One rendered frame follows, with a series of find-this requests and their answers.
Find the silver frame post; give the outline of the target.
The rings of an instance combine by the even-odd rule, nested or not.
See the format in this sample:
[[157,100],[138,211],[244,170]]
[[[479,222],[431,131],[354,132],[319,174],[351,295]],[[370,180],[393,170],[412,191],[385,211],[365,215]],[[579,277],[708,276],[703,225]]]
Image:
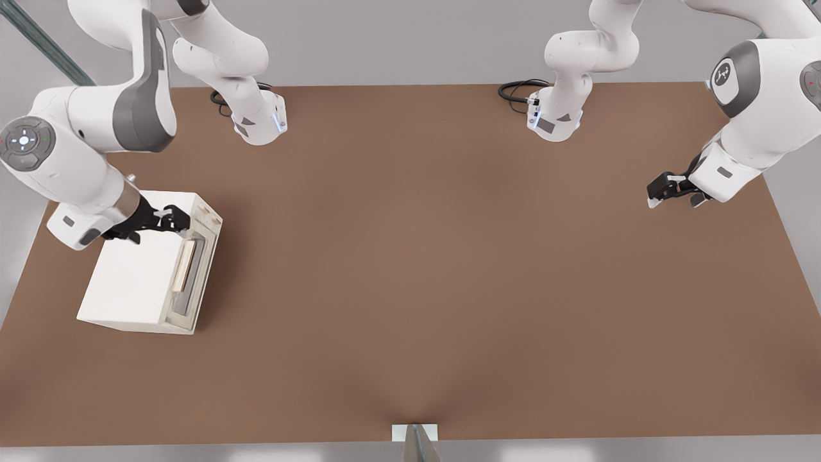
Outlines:
[[3,17],[56,70],[79,87],[96,87],[97,83],[24,11],[15,0],[0,0],[0,17]]
[[433,444],[439,441],[436,423],[394,424],[392,441],[403,444],[402,462],[442,462]]

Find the white oven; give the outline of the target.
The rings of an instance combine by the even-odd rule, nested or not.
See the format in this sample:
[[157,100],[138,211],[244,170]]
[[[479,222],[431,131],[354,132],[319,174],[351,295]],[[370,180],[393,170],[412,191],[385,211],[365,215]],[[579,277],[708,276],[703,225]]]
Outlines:
[[166,322],[169,286],[182,241],[192,229],[202,230],[216,236],[217,246],[223,219],[193,192],[144,190],[142,195],[153,208],[176,205],[184,210],[191,218],[190,228],[180,233],[142,230],[140,244],[106,241],[76,318],[128,332],[187,334]]

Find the oven door with pale handle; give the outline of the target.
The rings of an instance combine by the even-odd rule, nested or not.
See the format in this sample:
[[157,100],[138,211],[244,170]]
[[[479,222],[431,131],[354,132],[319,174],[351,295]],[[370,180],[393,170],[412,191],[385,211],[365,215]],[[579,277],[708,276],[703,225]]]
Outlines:
[[166,309],[166,322],[192,334],[208,280],[216,248],[216,236],[202,230],[191,230],[182,241],[174,270]]

